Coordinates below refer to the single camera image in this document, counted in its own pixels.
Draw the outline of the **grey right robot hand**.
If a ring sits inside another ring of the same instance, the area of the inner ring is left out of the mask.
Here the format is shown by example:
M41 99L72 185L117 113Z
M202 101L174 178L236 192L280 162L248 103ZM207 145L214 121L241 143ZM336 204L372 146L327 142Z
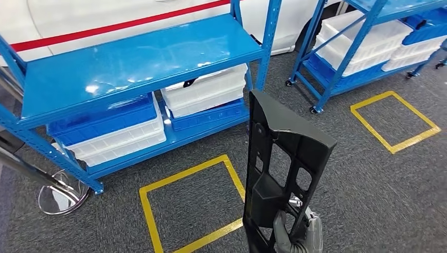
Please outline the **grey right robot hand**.
M292 197L282 208L271 204L277 252L322 252L323 229L320 217L307 201Z

